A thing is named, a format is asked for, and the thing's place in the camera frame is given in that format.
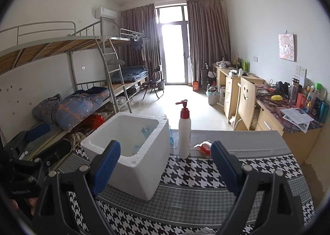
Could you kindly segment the person's left hand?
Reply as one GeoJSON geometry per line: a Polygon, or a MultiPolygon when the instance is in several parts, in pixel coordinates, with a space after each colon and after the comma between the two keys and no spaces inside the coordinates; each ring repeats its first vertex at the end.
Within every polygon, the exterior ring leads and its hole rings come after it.
{"type": "MultiPolygon", "coordinates": [[[[29,199],[24,199],[23,201],[20,202],[21,205],[27,205],[28,208],[30,209],[30,214],[34,215],[35,209],[36,209],[36,204],[38,203],[39,198],[29,198],[29,199]]],[[[19,204],[14,200],[10,199],[13,207],[15,210],[19,209],[19,204]]]]}

